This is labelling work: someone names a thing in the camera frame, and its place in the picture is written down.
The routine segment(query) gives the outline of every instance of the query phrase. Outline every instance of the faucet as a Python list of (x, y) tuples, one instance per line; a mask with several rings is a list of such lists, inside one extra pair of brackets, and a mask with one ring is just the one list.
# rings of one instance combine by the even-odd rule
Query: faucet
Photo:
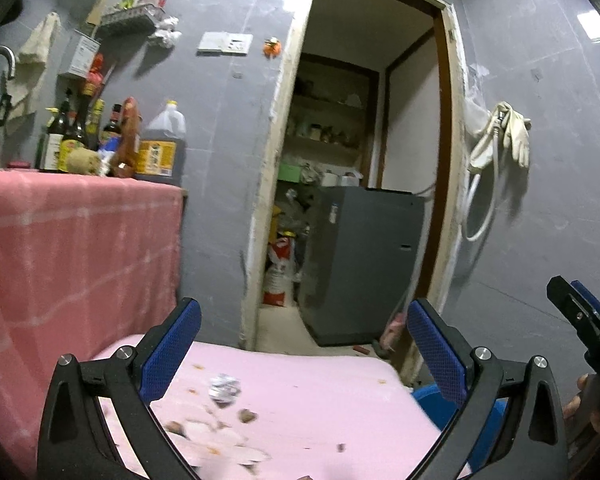
[(16, 77), (16, 57), (8, 46), (0, 45), (0, 55), (4, 56), (9, 65), (7, 79), (12, 80)]

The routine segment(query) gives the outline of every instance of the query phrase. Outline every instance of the gray tile wall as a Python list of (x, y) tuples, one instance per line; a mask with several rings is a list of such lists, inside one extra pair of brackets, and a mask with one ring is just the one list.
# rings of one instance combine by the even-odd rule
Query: gray tile wall
[[(545, 286), (562, 274), (600, 298), (600, 43), (576, 18), (592, 5), (462, 1), (475, 48), (467, 61), (489, 71), (479, 81), (487, 106), (506, 100), (533, 121), (531, 167), (505, 161), (493, 225), (484, 243), (462, 247), (443, 316), (499, 357), (545, 355), (566, 400), (589, 369)], [(476, 217), (488, 204), (486, 176)]]
[[(24, 1), (23, 16), (0, 28), (0, 42), (16, 49), (46, 13), (58, 12), (67, 31), (86, 17), (94, 2)], [(282, 7), (283, 0), (168, 0), (166, 10), (180, 18), (178, 29), (183, 33), (173, 52), (148, 49), (142, 36), (126, 36), (102, 47), (106, 56), (118, 58), (103, 94), (107, 107), (133, 95), (145, 120), (151, 120), (167, 99), (176, 99), (186, 116), (183, 186), (189, 199), (182, 230), (180, 292), (202, 305), (202, 341), (235, 346), (239, 340), (248, 225), (280, 65), (279, 59), (265, 59), (260, 48), (269, 36), (286, 39), (292, 15)], [(251, 53), (243, 58), (196, 56), (200, 37), (208, 30), (253, 34)], [(52, 51), (42, 113), (13, 140), (18, 158), (33, 160), (47, 117), (43, 109), (58, 101), (55, 75), (65, 36), (61, 34)]]

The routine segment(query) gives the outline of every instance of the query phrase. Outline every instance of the tile floor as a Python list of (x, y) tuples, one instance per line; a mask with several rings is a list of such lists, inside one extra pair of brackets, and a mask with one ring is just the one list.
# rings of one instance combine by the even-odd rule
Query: tile floor
[(356, 352), (351, 346), (319, 347), (307, 332), (297, 307), (263, 305), (260, 308), (256, 340), (256, 351), (258, 352), (287, 355), (376, 357), (371, 345), (363, 346), (370, 350), (368, 356)]

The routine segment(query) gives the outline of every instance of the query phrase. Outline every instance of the plaid tablecloth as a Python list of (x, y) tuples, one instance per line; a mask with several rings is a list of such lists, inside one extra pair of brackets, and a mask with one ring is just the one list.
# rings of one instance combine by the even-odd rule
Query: plaid tablecloth
[(0, 171), (0, 444), (28, 476), (60, 354), (92, 357), (174, 307), (182, 192)]

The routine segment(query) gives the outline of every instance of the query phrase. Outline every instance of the blue bucket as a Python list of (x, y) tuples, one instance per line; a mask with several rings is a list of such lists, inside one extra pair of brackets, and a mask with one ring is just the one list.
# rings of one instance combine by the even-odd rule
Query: blue bucket
[[(415, 390), (412, 395), (440, 431), (445, 428), (456, 413), (456, 405), (442, 397), (440, 389), (435, 383)], [(506, 407), (507, 403), (504, 400), (497, 400), (493, 405), (491, 415), (487, 419), (480, 438), (475, 443), (474, 450), (469, 455), (469, 460), (467, 461), (473, 472), (478, 471), (484, 465), (485, 460), (487, 460), (491, 446), (502, 426)]]

